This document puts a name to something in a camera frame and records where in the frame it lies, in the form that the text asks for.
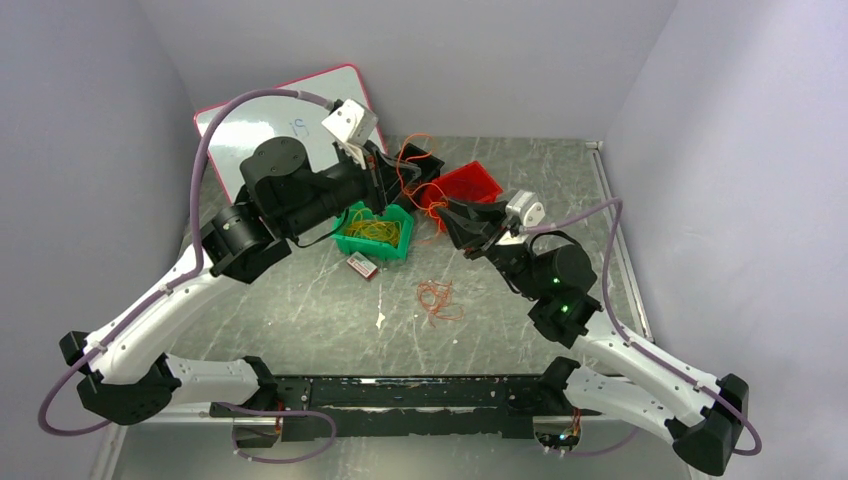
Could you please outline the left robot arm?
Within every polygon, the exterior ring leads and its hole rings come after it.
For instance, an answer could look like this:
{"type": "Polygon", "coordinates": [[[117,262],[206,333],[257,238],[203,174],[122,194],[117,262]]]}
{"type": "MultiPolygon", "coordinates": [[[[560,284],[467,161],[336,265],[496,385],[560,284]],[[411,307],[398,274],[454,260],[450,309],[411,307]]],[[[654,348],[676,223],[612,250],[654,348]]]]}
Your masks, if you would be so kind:
{"type": "Polygon", "coordinates": [[[173,356],[170,345],[219,298],[287,257],[308,230],[359,203],[381,213],[434,176],[419,149],[388,155],[367,142],[362,152],[357,161],[336,146],[336,164],[317,172],[295,138],[257,146],[241,162],[235,202],[195,224],[190,250],[143,299],[94,332],[61,339],[67,364],[82,376],[82,406],[119,425],[185,403],[233,404],[254,416],[271,411],[278,385],[260,358],[192,361],[173,356]]]}

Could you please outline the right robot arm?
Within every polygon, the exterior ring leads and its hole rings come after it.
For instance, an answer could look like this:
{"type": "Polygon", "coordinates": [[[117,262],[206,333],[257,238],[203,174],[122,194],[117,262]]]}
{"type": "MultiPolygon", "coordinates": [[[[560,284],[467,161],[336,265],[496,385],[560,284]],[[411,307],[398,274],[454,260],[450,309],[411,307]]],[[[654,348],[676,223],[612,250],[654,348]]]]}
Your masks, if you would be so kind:
{"type": "Polygon", "coordinates": [[[748,384],[693,367],[621,323],[608,293],[607,267],[595,269],[572,239],[539,253],[537,240],[564,237],[566,222],[549,222],[538,197],[521,191],[508,201],[450,200],[437,209],[453,245],[468,259],[488,260],[514,293],[532,304],[534,328],[569,357],[554,361],[539,398],[550,413],[571,406],[626,422],[669,444],[689,467],[720,476],[753,427],[748,384]]]}

